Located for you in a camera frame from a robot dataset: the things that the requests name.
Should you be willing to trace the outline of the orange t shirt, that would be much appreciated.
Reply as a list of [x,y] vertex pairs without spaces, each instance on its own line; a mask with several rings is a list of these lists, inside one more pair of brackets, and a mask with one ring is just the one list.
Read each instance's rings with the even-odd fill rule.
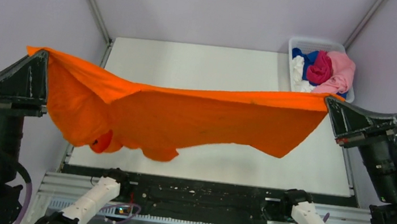
[[127,147],[169,162],[181,148],[233,143],[282,158],[328,113],[326,94],[163,88],[126,81],[52,48],[45,51],[53,123],[70,144],[98,154]]

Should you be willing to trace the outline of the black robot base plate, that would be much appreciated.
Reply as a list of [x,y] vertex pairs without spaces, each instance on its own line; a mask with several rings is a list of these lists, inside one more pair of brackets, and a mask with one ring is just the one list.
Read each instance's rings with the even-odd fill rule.
[[141,206],[141,215],[210,224],[292,222],[280,206],[282,189],[128,172],[118,202]]

